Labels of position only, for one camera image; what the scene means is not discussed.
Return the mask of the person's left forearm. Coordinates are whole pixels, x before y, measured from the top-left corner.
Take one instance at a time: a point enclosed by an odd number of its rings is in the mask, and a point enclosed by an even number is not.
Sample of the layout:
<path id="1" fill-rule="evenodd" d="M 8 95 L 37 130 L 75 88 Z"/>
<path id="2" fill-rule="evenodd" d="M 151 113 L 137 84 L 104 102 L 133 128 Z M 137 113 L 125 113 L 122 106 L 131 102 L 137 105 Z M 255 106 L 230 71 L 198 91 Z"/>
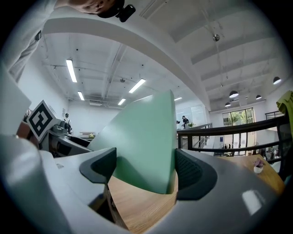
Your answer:
<path id="1" fill-rule="evenodd" d="M 27 139 L 28 141 L 30 141 L 31 143 L 33 143 L 34 145 L 36 144 L 35 143 L 35 137 L 34 137 L 34 134 L 33 132 L 31 131 L 28 123 L 27 123 L 27 119 L 28 117 L 30 116 L 31 114 L 31 110 L 30 109 L 27 109 L 23 118 L 22 118 L 22 121 L 19 125 L 19 128 L 17 130 L 17 136 L 20 137 L 20 138 L 25 138 Z"/>

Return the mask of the lime green cloth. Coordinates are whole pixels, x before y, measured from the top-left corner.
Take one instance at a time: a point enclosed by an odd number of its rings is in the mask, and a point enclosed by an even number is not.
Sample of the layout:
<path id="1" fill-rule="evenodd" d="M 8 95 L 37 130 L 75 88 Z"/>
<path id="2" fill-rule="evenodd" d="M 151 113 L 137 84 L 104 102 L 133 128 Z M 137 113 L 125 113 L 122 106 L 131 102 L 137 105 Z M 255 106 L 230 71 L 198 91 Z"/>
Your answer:
<path id="1" fill-rule="evenodd" d="M 287 91 L 276 104 L 282 114 L 293 115 L 293 91 Z"/>

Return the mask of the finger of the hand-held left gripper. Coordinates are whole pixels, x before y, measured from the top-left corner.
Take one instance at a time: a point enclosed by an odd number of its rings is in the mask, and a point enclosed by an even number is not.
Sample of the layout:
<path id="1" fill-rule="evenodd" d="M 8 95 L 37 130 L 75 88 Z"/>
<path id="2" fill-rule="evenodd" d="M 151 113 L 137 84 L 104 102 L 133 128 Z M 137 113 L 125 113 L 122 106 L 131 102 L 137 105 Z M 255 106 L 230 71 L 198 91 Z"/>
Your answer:
<path id="1" fill-rule="evenodd" d="M 92 152 L 92 150 L 88 148 L 90 141 L 73 136 L 67 138 L 66 147 L 70 149 L 70 152 Z"/>

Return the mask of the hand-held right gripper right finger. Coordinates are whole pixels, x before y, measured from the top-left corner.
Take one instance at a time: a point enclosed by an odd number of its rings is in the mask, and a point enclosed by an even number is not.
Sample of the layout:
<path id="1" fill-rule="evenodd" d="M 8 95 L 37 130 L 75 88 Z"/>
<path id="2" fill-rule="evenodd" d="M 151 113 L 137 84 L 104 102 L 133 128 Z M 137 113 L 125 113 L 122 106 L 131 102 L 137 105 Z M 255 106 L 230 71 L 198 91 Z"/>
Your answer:
<path id="1" fill-rule="evenodd" d="M 278 196 L 254 172 L 185 149 L 175 152 L 176 203 L 146 234 L 248 234 Z"/>

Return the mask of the small pink potted plant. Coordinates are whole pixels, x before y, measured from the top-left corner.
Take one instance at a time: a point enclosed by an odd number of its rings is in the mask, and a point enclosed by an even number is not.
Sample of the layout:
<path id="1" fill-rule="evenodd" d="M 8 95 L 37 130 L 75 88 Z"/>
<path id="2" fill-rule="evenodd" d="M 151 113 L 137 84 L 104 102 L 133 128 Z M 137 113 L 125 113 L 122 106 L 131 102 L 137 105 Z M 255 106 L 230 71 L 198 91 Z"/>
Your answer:
<path id="1" fill-rule="evenodd" d="M 264 167 L 264 161 L 261 160 L 260 158 L 257 158 L 257 160 L 254 162 L 254 172 L 256 174 L 260 174 L 263 171 L 263 167 Z"/>

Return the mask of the black railing across hall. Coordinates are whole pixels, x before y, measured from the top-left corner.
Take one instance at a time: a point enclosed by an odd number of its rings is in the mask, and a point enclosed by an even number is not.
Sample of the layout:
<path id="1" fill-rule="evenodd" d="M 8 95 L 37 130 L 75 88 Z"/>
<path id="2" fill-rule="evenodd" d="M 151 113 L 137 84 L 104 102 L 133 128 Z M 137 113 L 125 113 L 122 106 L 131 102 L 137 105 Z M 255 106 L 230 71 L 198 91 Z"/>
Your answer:
<path id="1" fill-rule="evenodd" d="M 274 112 L 266 113 L 265 116 L 266 116 L 266 120 L 269 120 L 269 119 L 284 116 L 284 114 L 282 112 L 280 112 L 280 111 L 274 111 Z"/>

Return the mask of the wooden table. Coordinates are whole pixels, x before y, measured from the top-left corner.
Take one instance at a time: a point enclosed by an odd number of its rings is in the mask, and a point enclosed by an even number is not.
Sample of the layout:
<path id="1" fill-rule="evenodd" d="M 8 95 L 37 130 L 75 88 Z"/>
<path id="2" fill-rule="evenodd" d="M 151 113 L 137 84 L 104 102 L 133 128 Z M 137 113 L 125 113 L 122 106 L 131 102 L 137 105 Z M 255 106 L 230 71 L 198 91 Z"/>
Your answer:
<path id="1" fill-rule="evenodd" d="M 252 171 L 252 173 L 269 185 L 278 195 L 285 189 L 285 184 L 275 169 L 264 162 L 263 171 L 260 174 L 253 172 L 253 162 L 261 156 L 240 157 L 213 157 L 222 161 L 230 161 L 238 165 L 236 172 L 244 175 L 240 169 Z M 111 207 L 114 222 L 130 232 L 142 234 L 162 219 L 174 206 L 178 191 L 178 175 L 175 172 L 174 191 L 172 194 L 157 194 L 132 186 L 112 176 L 109 183 L 108 202 Z"/>

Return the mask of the person's white shirt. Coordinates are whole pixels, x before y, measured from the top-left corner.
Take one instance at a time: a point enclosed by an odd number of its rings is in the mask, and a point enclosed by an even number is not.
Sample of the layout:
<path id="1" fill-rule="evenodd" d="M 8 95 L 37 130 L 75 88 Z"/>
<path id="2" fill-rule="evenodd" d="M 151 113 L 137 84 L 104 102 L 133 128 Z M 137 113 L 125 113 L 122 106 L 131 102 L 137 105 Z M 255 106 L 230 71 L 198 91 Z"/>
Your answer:
<path id="1" fill-rule="evenodd" d="M 1 59 L 15 82 L 19 82 L 28 60 L 38 47 L 43 27 L 54 11 L 57 1 L 38 0 L 35 2 L 7 38 L 1 52 Z"/>

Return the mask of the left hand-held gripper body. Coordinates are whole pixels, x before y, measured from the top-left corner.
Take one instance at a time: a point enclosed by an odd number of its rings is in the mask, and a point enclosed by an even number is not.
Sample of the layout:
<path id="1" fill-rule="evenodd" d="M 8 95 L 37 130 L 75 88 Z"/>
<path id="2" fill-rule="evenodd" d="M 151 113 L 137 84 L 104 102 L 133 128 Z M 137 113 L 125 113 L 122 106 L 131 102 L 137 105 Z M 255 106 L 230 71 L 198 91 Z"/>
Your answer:
<path id="1" fill-rule="evenodd" d="M 58 119 L 52 107 L 42 100 L 32 111 L 27 123 L 38 142 L 40 150 L 50 152 L 54 158 L 89 152 L 70 152 L 66 147 L 68 134 L 65 121 Z"/>

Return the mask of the black balcony railing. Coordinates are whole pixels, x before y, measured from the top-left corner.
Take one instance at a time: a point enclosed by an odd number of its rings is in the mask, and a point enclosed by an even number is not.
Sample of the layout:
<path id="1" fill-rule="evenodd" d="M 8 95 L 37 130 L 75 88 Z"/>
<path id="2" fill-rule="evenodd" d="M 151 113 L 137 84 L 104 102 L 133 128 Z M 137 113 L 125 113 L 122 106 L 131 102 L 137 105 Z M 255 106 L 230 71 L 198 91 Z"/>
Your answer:
<path id="1" fill-rule="evenodd" d="M 248 143 L 245 143 L 244 147 L 238 146 L 227 146 L 220 147 L 216 149 L 207 148 L 204 146 L 207 143 L 207 140 L 212 136 L 228 136 L 231 135 L 241 135 L 243 133 L 256 133 L 262 130 L 269 130 L 270 128 L 277 128 L 277 140 L 265 144 L 259 144 L 255 146 L 249 146 Z M 267 119 L 260 122 L 242 124 L 238 126 L 229 126 L 229 127 L 219 127 L 213 128 L 212 124 L 205 124 L 202 126 L 190 128 L 187 130 L 178 130 L 177 139 L 178 139 L 178 148 L 183 148 L 183 139 L 186 139 L 187 149 L 198 152 L 212 152 L 212 153 L 235 153 L 235 152 L 253 152 L 259 149 L 268 149 L 277 146 L 279 155 L 277 159 L 268 160 L 270 163 L 281 161 L 285 163 L 288 160 L 288 157 L 293 149 L 292 136 L 290 133 L 289 118 L 287 116 L 279 116 L 276 118 Z"/>

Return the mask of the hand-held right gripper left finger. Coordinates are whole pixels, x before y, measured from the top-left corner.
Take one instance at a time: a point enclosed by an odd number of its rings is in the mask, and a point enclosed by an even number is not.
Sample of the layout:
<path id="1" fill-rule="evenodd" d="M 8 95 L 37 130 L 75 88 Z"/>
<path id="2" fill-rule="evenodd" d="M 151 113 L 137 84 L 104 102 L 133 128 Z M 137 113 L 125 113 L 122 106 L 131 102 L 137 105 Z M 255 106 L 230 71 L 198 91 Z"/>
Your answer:
<path id="1" fill-rule="evenodd" d="M 98 213 L 108 205 L 115 148 L 61 158 L 47 151 L 40 151 L 40 155 L 50 189 L 73 234 L 128 234 Z"/>

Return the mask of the mint green board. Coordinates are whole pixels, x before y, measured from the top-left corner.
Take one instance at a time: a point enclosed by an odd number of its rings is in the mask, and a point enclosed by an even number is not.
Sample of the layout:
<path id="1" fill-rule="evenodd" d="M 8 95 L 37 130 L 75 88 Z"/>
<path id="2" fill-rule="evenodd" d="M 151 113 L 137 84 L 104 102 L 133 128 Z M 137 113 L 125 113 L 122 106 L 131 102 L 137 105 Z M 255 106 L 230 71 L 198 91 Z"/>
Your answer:
<path id="1" fill-rule="evenodd" d="M 128 104 L 89 144 L 116 148 L 114 177 L 140 189 L 171 194 L 175 181 L 176 115 L 171 90 Z"/>

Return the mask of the large glass entrance window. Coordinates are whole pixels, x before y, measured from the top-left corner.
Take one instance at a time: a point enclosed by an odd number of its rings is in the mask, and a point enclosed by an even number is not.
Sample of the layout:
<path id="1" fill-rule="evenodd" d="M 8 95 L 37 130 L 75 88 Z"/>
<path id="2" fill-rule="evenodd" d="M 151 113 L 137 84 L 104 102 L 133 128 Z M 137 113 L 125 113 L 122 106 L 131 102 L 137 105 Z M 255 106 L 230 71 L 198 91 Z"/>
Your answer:
<path id="1" fill-rule="evenodd" d="M 253 108 L 248 108 L 240 111 L 224 113 L 222 117 L 223 125 L 225 127 L 249 124 L 254 122 L 254 111 Z"/>

